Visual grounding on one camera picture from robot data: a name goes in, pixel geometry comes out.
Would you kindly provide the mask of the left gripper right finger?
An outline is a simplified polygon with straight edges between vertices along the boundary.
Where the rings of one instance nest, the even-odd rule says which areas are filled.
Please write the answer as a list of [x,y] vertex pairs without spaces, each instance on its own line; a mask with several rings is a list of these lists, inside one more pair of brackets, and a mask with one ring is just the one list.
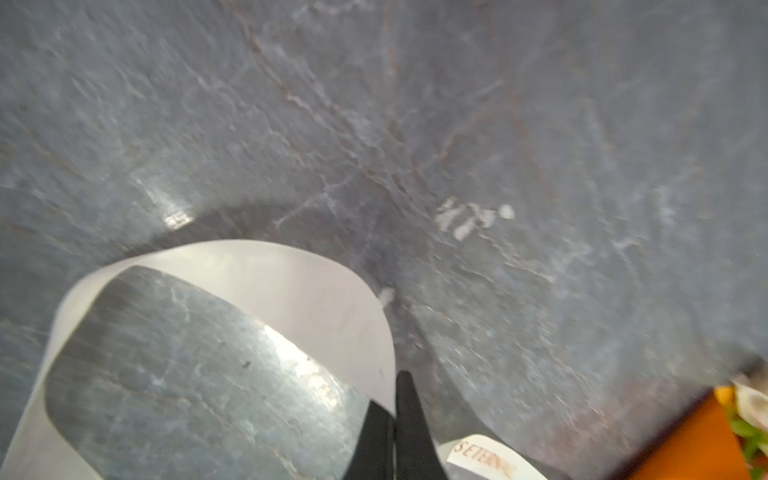
[[396,378],[394,441],[397,479],[448,479],[432,441],[414,378],[405,370]]

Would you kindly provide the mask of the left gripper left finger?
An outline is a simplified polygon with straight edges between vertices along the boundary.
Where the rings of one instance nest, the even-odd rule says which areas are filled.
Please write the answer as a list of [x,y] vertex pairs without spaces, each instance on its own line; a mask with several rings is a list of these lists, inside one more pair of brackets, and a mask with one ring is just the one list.
[[394,479],[394,426],[392,415],[370,401],[343,480]]

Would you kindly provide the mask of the white ribbon strip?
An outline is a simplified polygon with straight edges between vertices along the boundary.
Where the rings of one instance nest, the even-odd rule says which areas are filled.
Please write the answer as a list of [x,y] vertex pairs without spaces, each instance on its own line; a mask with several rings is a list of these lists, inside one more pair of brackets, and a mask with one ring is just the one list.
[[[3,478],[98,477],[97,469],[52,421],[48,381],[103,291],[134,268],[171,277],[231,306],[361,395],[367,408],[374,401],[396,420],[396,378],[403,370],[396,366],[384,308],[360,276],[323,256],[276,243],[198,242],[120,260],[70,285],[54,311],[31,393],[1,467]],[[339,459],[340,478],[363,421],[353,449]],[[535,463],[489,435],[473,433],[445,441],[431,437],[447,475],[449,467],[456,467],[482,479],[542,477]]]

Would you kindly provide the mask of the orange wrapping paper sheet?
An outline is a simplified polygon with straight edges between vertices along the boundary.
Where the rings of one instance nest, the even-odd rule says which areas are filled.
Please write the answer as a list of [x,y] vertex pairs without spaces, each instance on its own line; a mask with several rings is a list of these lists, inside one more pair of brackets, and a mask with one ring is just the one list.
[[715,394],[671,431],[631,479],[748,479],[749,468]]

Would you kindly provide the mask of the dark pink rose fake flower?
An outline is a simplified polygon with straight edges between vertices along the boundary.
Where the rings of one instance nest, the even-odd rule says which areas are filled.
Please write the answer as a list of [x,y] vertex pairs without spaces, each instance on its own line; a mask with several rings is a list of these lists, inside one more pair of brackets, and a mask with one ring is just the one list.
[[738,439],[750,477],[767,478],[767,432],[742,419],[735,409],[726,410],[732,432]]

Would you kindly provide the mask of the cream rose fake flower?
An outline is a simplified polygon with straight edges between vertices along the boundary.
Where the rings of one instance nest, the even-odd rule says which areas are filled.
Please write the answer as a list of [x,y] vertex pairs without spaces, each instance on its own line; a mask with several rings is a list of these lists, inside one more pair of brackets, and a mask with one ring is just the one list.
[[739,375],[733,379],[739,416],[747,423],[767,431],[767,375]]

